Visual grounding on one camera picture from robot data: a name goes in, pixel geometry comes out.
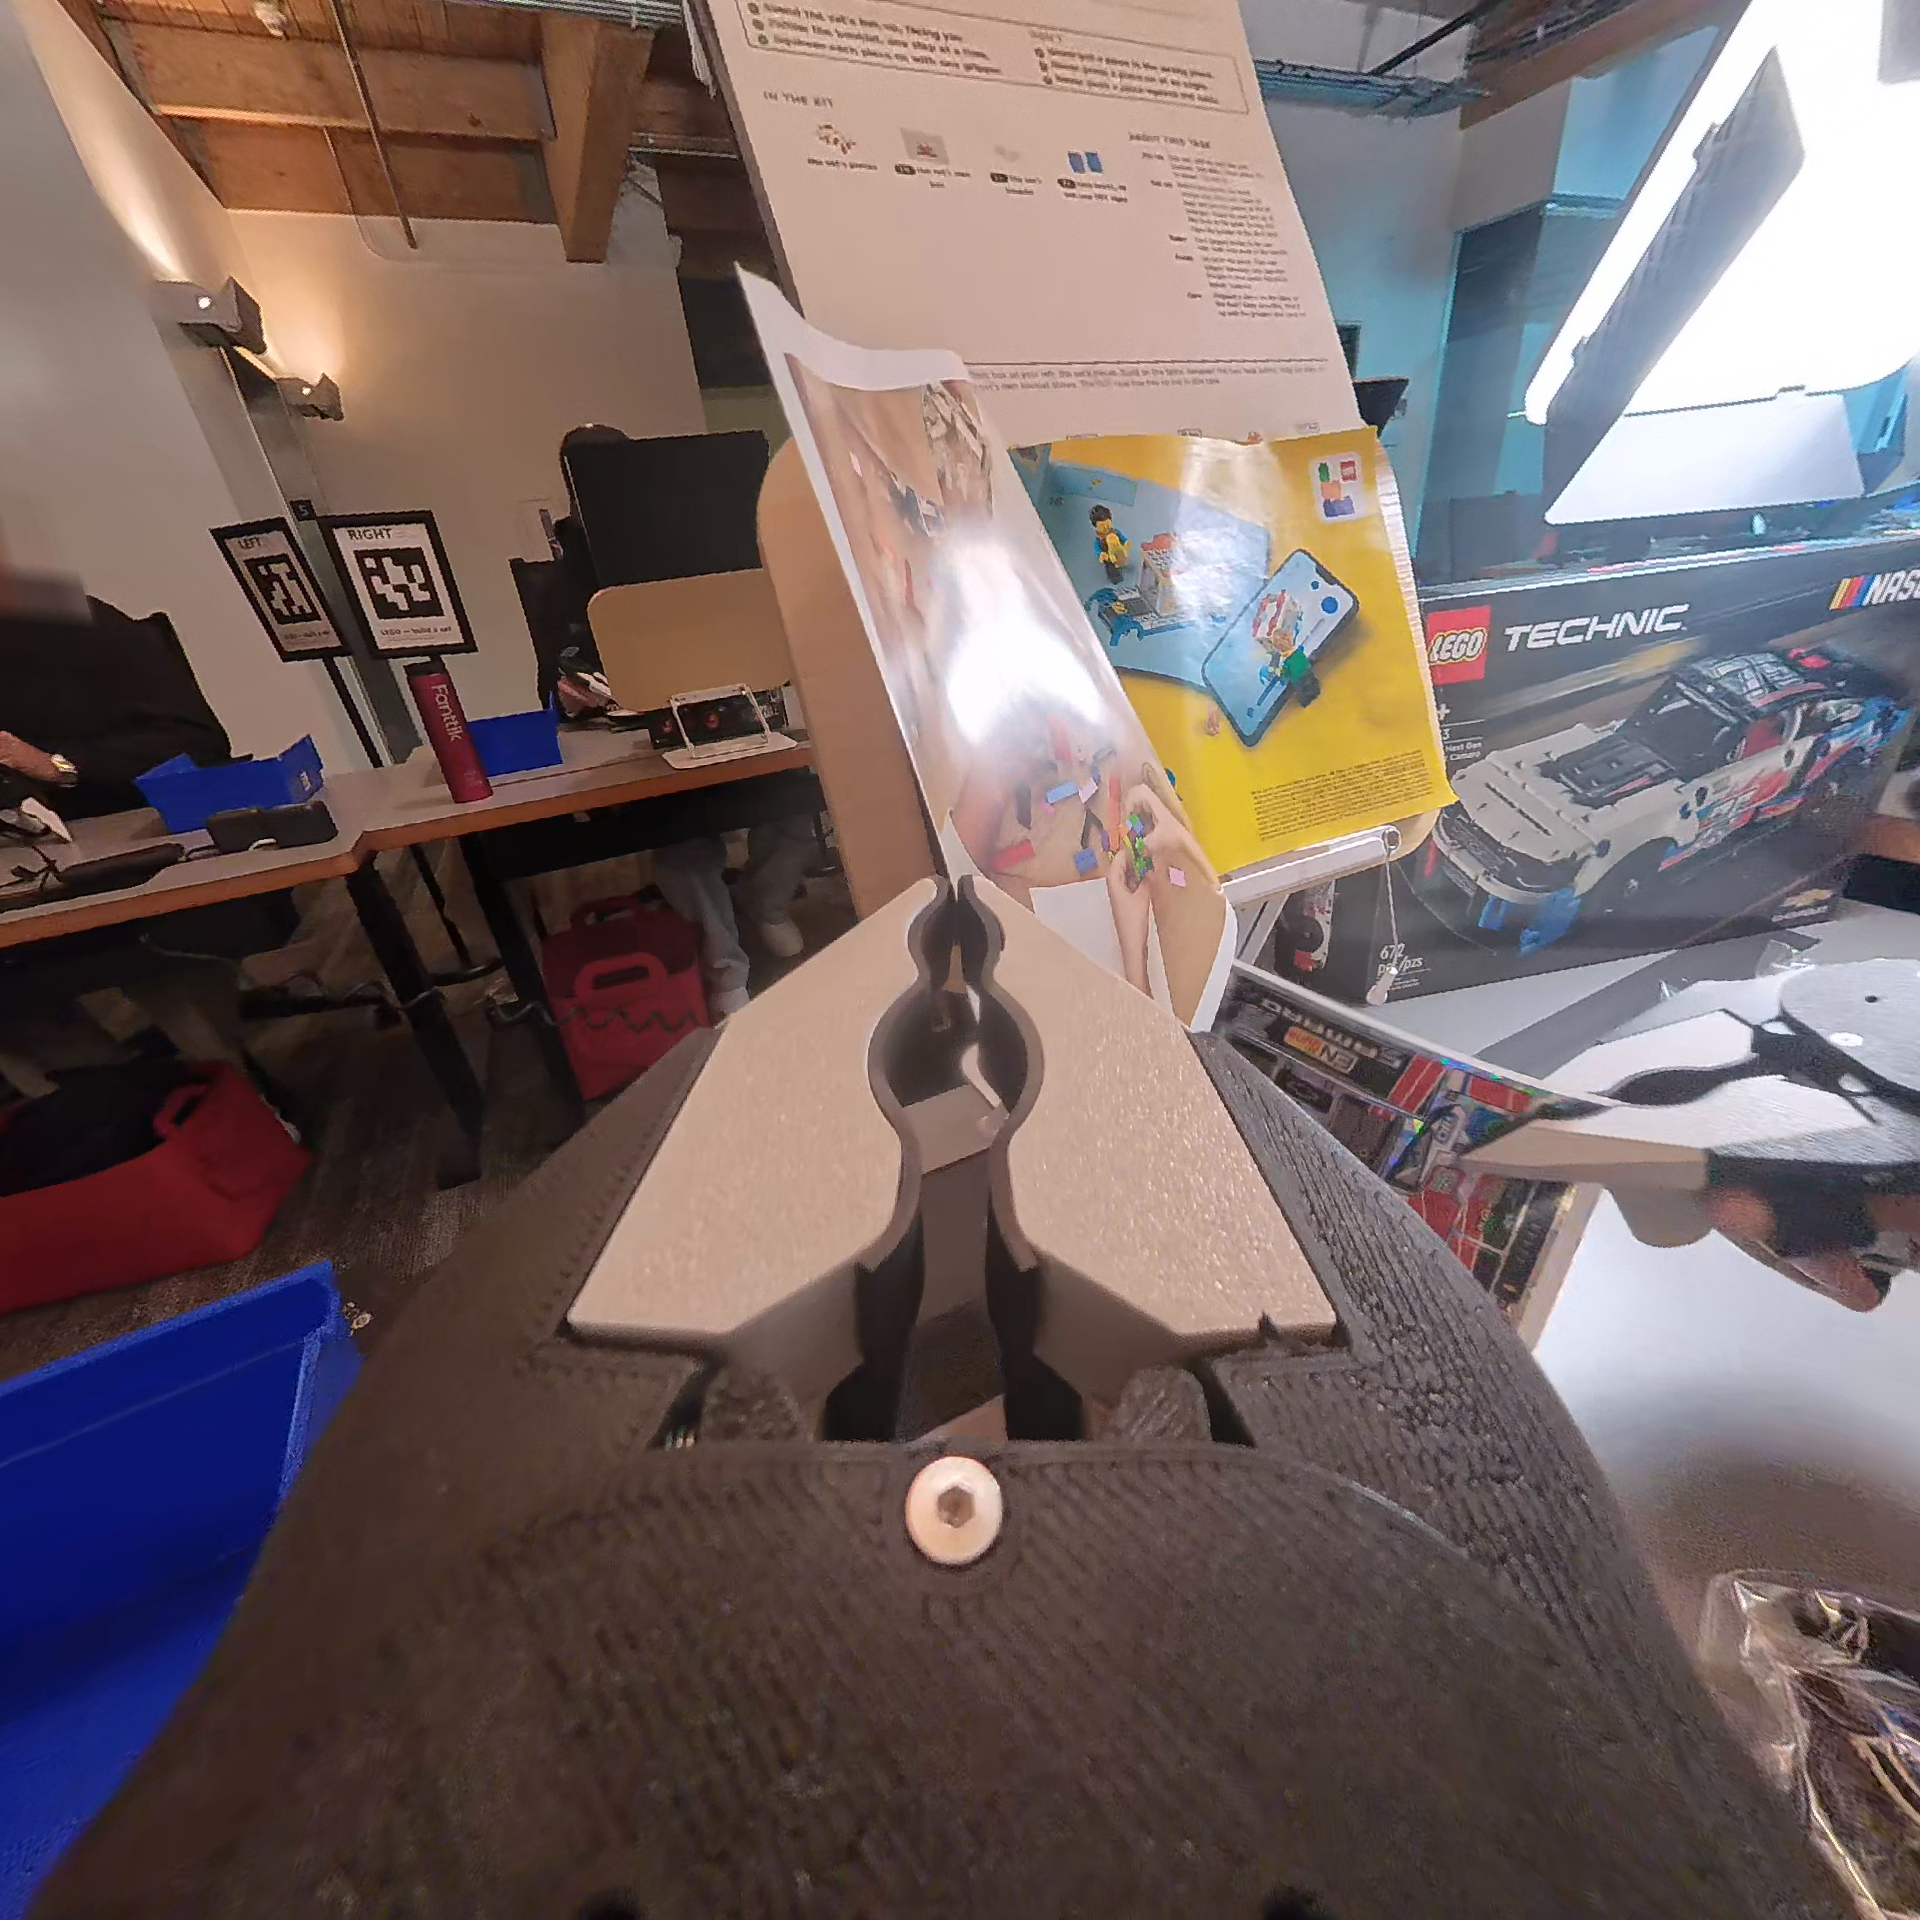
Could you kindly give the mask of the lego instruction booklet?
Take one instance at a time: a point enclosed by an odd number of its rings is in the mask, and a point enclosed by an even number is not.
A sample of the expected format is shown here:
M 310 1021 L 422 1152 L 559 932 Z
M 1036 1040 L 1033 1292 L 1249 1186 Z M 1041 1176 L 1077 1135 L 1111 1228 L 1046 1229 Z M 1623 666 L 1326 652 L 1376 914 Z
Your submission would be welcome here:
M 1201 1026 L 1236 905 L 1452 803 L 1374 428 L 1017 443 L 956 354 L 743 296 L 942 875 Z

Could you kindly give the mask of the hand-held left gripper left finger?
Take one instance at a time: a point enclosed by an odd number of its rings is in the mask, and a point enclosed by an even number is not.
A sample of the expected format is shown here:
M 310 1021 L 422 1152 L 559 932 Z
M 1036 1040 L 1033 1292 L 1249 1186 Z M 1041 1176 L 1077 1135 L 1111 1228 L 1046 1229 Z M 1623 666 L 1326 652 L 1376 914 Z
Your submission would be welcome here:
M 957 1077 L 935 969 L 952 895 L 915 881 L 718 1032 L 567 1333 L 684 1359 L 656 1439 L 707 1387 L 788 1396 L 805 1434 L 935 1424 L 916 1348 L 957 1311 Z

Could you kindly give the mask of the wooden board document stand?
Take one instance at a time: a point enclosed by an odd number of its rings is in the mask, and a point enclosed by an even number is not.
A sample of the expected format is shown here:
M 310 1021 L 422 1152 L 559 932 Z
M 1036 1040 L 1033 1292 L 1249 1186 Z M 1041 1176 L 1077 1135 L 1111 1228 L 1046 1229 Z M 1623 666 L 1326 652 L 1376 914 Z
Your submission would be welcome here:
M 777 452 L 760 495 L 758 543 L 773 573 L 822 789 L 847 857 L 855 905 L 870 914 L 895 887 L 942 872 L 927 856 L 921 823 L 907 813 L 919 789 L 878 674 L 861 652 L 822 520 L 790 443 Z M 1272 903 L 1417 849 L 1433 820 L 1435 813 L 1403 833 L 1368 835 L 1344 849 L 1310 856 L 1300 883 Z

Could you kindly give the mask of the lego sticker sheet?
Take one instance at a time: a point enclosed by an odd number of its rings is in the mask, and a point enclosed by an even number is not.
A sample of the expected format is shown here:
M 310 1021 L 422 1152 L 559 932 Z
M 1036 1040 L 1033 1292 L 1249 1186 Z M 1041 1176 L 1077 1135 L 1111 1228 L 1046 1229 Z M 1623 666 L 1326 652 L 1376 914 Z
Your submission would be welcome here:
M 1544 1091 L 1235 963 L 1214 1033 L 1367 1167 L 1536 1347 L 1593 1216 L 1581 1189 L 1469 1164 Z

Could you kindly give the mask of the white printed instruction sheet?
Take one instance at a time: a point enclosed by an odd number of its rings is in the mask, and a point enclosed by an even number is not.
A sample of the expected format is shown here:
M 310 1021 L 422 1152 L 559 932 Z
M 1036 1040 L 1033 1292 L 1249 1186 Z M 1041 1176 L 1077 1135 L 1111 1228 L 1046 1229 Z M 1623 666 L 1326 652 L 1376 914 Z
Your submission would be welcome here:
M 781 289 L 1011 443 L 1359 423 L 1235 3 L 716 3 Z

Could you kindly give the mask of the small wooden document stand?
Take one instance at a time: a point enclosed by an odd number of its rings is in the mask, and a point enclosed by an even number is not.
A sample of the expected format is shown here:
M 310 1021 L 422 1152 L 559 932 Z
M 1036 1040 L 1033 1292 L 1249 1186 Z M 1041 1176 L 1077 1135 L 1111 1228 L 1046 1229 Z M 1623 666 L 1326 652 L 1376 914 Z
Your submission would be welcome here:
M 764 692 L 795 679 L 765 567 L 603 588 L 587 620 L 615 703 L 636 713 L 704 690 Z

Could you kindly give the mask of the grey office desk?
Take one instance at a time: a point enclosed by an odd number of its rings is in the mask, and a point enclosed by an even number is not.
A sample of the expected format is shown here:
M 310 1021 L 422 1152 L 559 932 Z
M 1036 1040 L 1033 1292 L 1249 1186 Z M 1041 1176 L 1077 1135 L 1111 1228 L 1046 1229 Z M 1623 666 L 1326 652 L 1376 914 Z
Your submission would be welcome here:
M 331 776 L 323 786 L 323 801 L 335 823 L 328 842 L 312 849 L 181 859 L 134 890 L 93 896 L 21 901 L 21 891 L 12 890 L 3 946 L 41 946 L 96 928 L 145 924 L 195 907 L 268 896 L 299 883 L 342 881 L 352 912 L 447 1112 L 439 1144 L 439 1184 L 468 1184 L 481 1167 L 486 1098 L 440 985 L 424 967 L 377 859 L 392 851 L 455 847 L 511 984 L 513 1008 L 534 1021 L 567 1123 L 579 1128 L 584 1120 L 584 1100 L 556 1037 L 540 963 L 525 943 L 508 885 L 644 853 L 694 833 L 734 833 L 764 818 L 824 811 L 824 791 L 805 744 L 677 765 L 653 753 L 637 732 L 564 729 L 559 749 L 557 769 L 513 776 L 477 803 L 452 801 L 439 765 L 424 753 L 416 753 L 401 765 Z

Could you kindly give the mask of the black monitor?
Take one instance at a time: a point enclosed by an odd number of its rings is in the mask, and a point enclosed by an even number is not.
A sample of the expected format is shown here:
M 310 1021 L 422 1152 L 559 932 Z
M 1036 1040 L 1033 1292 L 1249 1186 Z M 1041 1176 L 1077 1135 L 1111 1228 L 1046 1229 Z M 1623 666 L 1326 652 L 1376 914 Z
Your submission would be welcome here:
M 758 429 L 633 439 L 590 423 L 567 433 L 559 466 L 591 588 L 757 570 L 769 460 Z

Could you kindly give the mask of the black white marker sign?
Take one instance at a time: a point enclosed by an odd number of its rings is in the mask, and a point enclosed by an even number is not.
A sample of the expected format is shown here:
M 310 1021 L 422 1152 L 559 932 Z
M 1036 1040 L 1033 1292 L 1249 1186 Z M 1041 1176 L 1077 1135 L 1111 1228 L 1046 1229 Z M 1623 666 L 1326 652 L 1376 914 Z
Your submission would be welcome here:
M 475 653 L 472 625 L 430 511 L 319 517 L 375 657 L 424 661 Z
M 285 517 L 215 525 L 207 537 L 279 661 L 335 661 L 349 653 L 319 577 Z

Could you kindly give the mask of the white softbox light panel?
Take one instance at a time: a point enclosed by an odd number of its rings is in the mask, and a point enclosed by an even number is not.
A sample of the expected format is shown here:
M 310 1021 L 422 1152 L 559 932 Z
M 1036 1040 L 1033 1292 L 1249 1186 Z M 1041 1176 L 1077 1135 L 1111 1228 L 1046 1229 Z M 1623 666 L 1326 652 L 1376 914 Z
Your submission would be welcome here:
M 1915 487 L 1915 4 L 1745 4 L 1526 385 L 1552 529 Z

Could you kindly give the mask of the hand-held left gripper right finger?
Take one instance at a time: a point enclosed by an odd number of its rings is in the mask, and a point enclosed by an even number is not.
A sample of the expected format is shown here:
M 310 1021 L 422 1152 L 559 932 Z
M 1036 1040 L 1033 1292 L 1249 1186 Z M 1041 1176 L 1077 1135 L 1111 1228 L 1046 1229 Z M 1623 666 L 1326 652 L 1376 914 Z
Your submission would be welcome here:
M 1337 1305 L 1192 1033 L 988 881 L 959 883 L 988 1148 L 984 1298 L 1011 1434 L 1131 1381 L 1319 1354 Z

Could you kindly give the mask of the large red fabric bag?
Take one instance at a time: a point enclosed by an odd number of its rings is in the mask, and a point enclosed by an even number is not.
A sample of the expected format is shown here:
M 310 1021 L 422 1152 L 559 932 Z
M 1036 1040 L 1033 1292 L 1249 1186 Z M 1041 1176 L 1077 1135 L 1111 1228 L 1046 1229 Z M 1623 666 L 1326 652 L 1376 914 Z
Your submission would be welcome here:
M 308 1168 L 225 1064 L 76 1069 L 5 1112 L 3 1155 L 5 1313 L 235 1261 Z

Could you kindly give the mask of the large blue plastic bin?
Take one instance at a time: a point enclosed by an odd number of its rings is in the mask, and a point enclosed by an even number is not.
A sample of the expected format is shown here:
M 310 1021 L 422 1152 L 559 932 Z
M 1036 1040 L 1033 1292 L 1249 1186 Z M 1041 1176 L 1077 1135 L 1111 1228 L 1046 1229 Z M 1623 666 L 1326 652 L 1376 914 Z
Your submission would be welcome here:
M 5 1917 L 203 1672 L 358 1362 L 319 1261 L 5 1381 Z

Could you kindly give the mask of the red water bottle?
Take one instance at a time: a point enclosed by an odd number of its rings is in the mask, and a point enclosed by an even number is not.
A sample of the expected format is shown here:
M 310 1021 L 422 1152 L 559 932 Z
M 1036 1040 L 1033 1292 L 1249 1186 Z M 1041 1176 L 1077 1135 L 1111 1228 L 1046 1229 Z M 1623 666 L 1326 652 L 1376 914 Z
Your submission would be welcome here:
M 430 657 L 406 663 L 404 683 L 447 796 L 459 804 L 488 801 L 494 786 L 472 744 L 464 703 L 444 661 Z

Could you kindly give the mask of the black lego set box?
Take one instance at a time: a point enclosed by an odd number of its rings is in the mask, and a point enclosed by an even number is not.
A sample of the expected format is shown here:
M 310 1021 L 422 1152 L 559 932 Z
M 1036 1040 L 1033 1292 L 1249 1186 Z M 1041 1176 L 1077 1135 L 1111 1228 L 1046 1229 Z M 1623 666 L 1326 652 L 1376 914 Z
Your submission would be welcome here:
M 1411 1001 L 1823 920 L 1915 729 L 1915 529 L 1421 591 L 1452 803 L 1255 963 Z

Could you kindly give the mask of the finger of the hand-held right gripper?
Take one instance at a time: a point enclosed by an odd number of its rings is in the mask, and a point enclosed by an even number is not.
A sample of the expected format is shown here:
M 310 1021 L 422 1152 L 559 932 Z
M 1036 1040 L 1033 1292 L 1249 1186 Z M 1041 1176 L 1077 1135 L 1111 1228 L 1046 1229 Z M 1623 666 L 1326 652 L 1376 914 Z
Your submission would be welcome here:
M 1856 1108 L 1595 1108 L 1520 1120 L 1463 1151 L 1461 1164 L 1517 1180 L 1705 1189 L 1715 1161 L 1784 1161 L 1813 1148 L 1828 1164 L 1881 1135 Z
M 1756 1037 L 1771 1016 L 1744 1016 L 1715 1008 L 1688 1020 L 1623 1032 L 1588 1047 L 1556 1069 L 1556 1108 L 1563 1114 L 1630 1108 L 1784 1114 L 1792 1089 L 1774 1069 L 1734 1074 L 1751 1068 Z M 1681 1074 L 1670 1100 L 1647 1093 L 1620 1093 L 1644 1074 Z

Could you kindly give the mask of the clear bag of dark pieces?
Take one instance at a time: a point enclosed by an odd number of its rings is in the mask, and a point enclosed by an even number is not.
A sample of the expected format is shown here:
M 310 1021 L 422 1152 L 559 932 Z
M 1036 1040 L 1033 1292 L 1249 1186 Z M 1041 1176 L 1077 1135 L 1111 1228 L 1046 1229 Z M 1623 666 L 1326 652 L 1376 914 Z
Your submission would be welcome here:
M 1915 1917 L 1915 1610 L 1725 1572 L 1703 1600 L 1699 1655 L 1859 1913 Z

